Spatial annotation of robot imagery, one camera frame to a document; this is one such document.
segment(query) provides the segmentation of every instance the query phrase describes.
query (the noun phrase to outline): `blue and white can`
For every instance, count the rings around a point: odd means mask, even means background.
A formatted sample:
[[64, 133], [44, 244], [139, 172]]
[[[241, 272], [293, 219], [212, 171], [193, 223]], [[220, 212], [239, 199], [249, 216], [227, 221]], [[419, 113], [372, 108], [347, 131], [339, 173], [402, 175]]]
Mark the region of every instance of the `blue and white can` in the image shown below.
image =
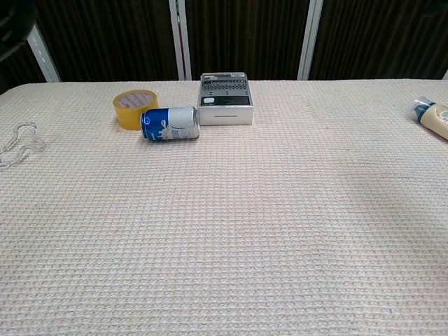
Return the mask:
[[143, 136], [153, 141], [195, 139], [199, 136], [196, 108], [155, 108], [141, 115]]

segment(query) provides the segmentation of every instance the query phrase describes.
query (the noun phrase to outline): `metal frame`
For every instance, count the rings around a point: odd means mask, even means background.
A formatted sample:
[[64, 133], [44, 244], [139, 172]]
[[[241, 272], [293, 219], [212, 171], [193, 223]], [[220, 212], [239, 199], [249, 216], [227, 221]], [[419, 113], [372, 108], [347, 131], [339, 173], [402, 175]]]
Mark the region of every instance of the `metal frame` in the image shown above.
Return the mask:
[[185, 0], [178, 0], [179, 18], [181, 20], [181, 34], [183, 47], [183, 64], [185, 67], [185, 77], [191, 81], [190, 45], [188, 44], [187, 14], [185, 10]]
[[171, 28], [173, 29], [174, 51], [176, 52], [177, 74], [180, 81], [185, 80], [185, 69], [183, 68], [182, 43], [179, 34], [179, 16], [176, 0], [169, 0], [169, 12], [171, 13]]
[[309, 2], [307, 25], [303, 36], [302, 54], [300, 55], [297, 80], [308, 81], [309, 70], [313, 60], [314, 46], [316, 45], [319, 21], [321, 20], [323, 0], [311, 0]]
[[28, 36], [28, 44], [33, 51], [34, 57], [41, 68], [45, 80], [49, 83], [58, 83], [61, 81], [57, 73], [55, 64], [48, 53], [47, 45], [42, 38], [39, 28], [35, 24]]

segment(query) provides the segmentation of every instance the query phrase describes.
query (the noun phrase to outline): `yellow packing tape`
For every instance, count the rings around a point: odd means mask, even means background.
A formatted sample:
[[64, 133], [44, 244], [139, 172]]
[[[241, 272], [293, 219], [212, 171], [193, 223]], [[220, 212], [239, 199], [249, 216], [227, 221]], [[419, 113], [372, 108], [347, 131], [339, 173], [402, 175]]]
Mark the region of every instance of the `yellow packing tape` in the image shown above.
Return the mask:
[[157, 95], [150, 90], [131, 90], [113, 100], [118, 123], [126, 130], [141, 130], [141, 114], [159, 107]]

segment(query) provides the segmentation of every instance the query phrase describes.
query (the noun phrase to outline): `brown curtain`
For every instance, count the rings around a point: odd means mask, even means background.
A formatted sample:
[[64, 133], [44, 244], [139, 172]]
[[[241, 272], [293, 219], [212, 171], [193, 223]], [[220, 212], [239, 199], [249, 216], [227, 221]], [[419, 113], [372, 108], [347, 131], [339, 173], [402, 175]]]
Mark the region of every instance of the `brown curtain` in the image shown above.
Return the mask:
[[193, 79], [296, 79], [309, 0], [185, 0]]
[[27, 83], [45, 82], [28, 43], [0, 62], [0, 94]]
[[36, 1], [62, 81], [178, 79], [169, 2]]
[[310, 79], [442, 78], [446, 9], [443, 0], [325, 0]]

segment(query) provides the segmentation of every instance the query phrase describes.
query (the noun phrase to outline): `transparent plastic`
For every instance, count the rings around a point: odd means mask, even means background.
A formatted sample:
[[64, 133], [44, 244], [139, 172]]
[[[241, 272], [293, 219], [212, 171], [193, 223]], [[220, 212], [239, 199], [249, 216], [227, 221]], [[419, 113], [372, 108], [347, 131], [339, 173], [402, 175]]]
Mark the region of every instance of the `transparent plastic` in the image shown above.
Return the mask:
[[17, 155], [12, 160], [2, 161], [0, 157], [0, 167], [10, 167], [16, 163], [19, 163], [27, 156], [27, 151], [41, 152], [47, 147], [45, 141], [36, 135], [37, 125], [34, 122], [21, 122], [15, 126], [11, 140], [5, 146], [0, 147], [0, 155], [10, 151], [14, 147], [19, 137], [19, 129], [26, 126], [31, 127], [31, 134], [24, 137], [29, 138], [31, 141], [20, 147]]
[[415, 121], [417, 121], [420, 113], [423, 110], [427, 110], [431, 105], [434, 105], [434, 101], [430, 100], [425, 96], [421, 96], [414, 100], [412, 103], [412, 107], [409, 110], [409, 117]]

